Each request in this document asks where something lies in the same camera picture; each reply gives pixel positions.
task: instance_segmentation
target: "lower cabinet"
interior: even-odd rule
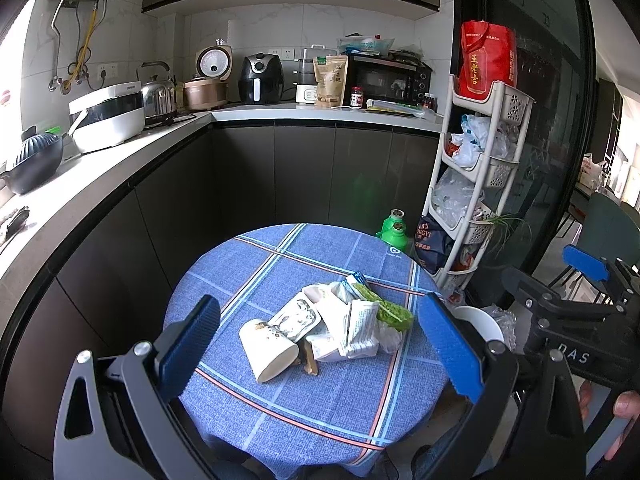
[[[73,304],[113,354],[162,332],[171,288],[158,263],[136,195],[125,196],[58,273]]]
[[[437,138],[393,134],[385,177],[386,202],[380,213],[380,225],[391,209],[397,208],[404,211],[407,235],[415,233],[437,152]]]
[[[9,370],[2,416],[16,440],[47,460],[66,378],[78,352],[110,355],[108,346],[54,280],[31,316]]]
[[[275,127],[276,223],[329,221],[335,127]]]
[[[336,128],[329,224],[369,235],[378,231],[389,202],[385,176],[391,138],[391,132]]]
[[[224,239],[276,223],[273,126],[212,132]]]
[[[218,189],[225,186],[233,188],[216,178],[210,131],[136,186],[142,216],[172,288],[200,256],[224,240],[219,224],[224,202]]]

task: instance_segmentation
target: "round table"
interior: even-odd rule
[[[238,336],[268,320],[303,286],[359,270],[383,299],[414,314],[436,285],[413,260],[350,229],[288,224],[237,236],[204,254],[172,295],[164,326],[184,319],[203,294],[220,302],[220,328],[180,396],[205,442],[221,438],[278,480],[302,465],[338,463],[366,476],[376,456],[426,418],[447,382],[417,320],[392,355],[302,366],[258,384]]]

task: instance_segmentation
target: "blue gripper pad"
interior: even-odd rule
[[[457,393],[477,402],[482,394],[482,368],[478,358],[449,319],[434,294],[418,303],[418,322],[438,353]]]
[[[609,279],[609,271],[603,261],[575,246],[565,246],[562,250],[562,259],[567,265],[579,270],[592,282],[604,282]]]
[[[220,305],[204,296],[182,325],[158,367],[158,393],[164,402],[180,396],[220,326]]]

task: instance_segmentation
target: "stainless steel kettle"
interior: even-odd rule
[[[142,104],[145,108],[145,126],[152,124],[170,124],[178,114],[175,104],[175,84],[171,79],[171,69],[164,61],[144,62],[140,68],[147,66],[161,66],[168,74],[167,81],[156,81],[153,76],[149,83],[142,85]],[[138,69],[136,76],[140,81]]]

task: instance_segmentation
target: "human hand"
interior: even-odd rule
[[[591,382],[584,381],[582,386],[580,386],[580,393],[578,395],[582,420],[587,418],[589,415],[591,394]],[[620,418],[629,418],[631,420],[626,426],[625,431],[617,437],[613,444],[611,444],[611,447],[604,454],[605,460],[611,460],[613,458],[616,452],[620,449],[620,446],[622,446],[622,443],[625,441],[629,431],[631,431],[631,428],[638,419],[638,416],[640,416],[640,395],[637,392],[624,392],[623,394],[620,394],[613,406],[613,414]]]

